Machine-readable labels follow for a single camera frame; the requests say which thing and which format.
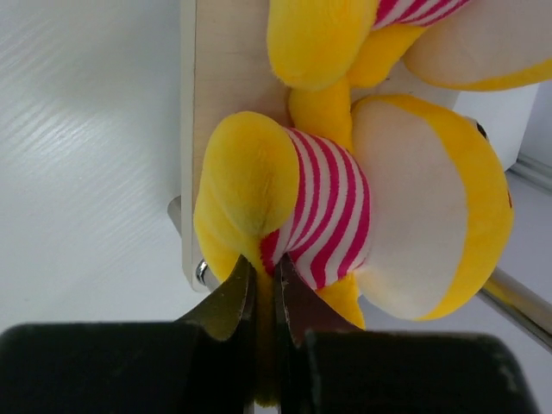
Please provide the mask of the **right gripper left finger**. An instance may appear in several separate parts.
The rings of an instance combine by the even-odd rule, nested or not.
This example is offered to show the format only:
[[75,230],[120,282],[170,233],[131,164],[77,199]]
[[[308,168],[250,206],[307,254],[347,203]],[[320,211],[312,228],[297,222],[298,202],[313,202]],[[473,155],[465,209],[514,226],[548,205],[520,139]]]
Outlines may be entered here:
[[1,336],[4,413],[249,413],[255,271],[173,322],[27,323]]

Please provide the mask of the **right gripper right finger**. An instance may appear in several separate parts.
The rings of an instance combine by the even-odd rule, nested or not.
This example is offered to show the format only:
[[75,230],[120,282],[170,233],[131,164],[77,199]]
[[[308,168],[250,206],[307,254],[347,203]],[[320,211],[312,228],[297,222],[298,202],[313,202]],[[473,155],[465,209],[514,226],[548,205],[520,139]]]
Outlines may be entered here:
[[282,413],[537,413],[521,367],[493,336],[365,331],[275,268]]

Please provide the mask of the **yellow plush toy wall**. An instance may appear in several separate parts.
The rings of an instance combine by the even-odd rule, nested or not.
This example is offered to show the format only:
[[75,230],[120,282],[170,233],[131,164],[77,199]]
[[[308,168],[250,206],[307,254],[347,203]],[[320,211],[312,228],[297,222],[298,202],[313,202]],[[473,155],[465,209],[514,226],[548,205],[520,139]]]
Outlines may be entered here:
[[505,174],[476,121],[410,95],[353,101],[350,89],[292,90],[288,127],[229,115],[204,153],[194,228],[218,280],[240,258],[257,273],[261,405],[279,396],[272,283],[282,259],[358,327],[359,297],[430,320],[476,294],[511,233]]

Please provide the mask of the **yellow plush toy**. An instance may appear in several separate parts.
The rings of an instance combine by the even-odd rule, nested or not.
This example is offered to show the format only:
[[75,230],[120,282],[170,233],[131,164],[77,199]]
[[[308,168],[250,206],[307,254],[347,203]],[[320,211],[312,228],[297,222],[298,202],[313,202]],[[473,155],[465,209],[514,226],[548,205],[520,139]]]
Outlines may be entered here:
[[286,85],[382,82],[396,63],[423,82],[501,91],[551,77],[548,1],[272,1],[267,51]]

